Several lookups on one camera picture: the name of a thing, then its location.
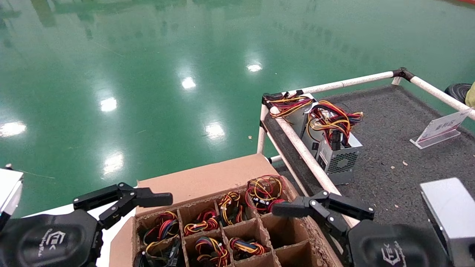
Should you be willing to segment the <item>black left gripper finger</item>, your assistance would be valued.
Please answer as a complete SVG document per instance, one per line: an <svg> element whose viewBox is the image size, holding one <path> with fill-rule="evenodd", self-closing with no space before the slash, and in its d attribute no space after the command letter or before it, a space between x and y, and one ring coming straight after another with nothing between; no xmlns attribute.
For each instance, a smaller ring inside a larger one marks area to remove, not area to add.
<svg viewBox="0 0 475 267"><path fill-rule="evenodd" d="M173 195L153 193L150 188L133 188L128 184L111 185L99 189L73 200L73 215L88 216L88 211L112 204L97 220L101 229L108 230L122 217L129 214L136 207L166 207L173 204Z"/></svg>

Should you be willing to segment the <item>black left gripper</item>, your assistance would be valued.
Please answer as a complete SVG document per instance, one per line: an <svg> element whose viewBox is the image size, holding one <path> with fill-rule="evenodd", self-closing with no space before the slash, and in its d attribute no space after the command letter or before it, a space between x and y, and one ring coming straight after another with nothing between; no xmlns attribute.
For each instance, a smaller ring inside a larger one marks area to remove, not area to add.
<svg viewBox="0 0 475 267"><path fill-rule="evenodd" d="M85 211L8 221L1 230L2 267L94 267L102 227Z"/></svg>

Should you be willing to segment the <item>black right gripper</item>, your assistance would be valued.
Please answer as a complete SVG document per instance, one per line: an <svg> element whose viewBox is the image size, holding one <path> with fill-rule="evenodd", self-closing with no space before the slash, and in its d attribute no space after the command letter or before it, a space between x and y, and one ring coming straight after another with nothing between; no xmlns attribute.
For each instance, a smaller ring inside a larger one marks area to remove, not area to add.
<svg viewBox="0 0 475 267"><path fill-rule="evenodd" d="M451 267L432 229L363 220L348 232L353 267Z"/></svg>

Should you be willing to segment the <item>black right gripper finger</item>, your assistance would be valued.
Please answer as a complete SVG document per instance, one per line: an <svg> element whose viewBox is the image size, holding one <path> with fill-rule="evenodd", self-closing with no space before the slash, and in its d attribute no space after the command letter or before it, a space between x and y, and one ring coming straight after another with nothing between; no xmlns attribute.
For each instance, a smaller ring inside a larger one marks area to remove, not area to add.
<svg viewBox="0 0 475 267"><path fill-rule="evenodd" d="M330 235L346 235L349 228L336 213L356 220L373 220L375 211L369 205L347 197L321 191L311 197L297 197L294 201L284 201L272 206L272 214L280 217L311 217Z"/></svg>

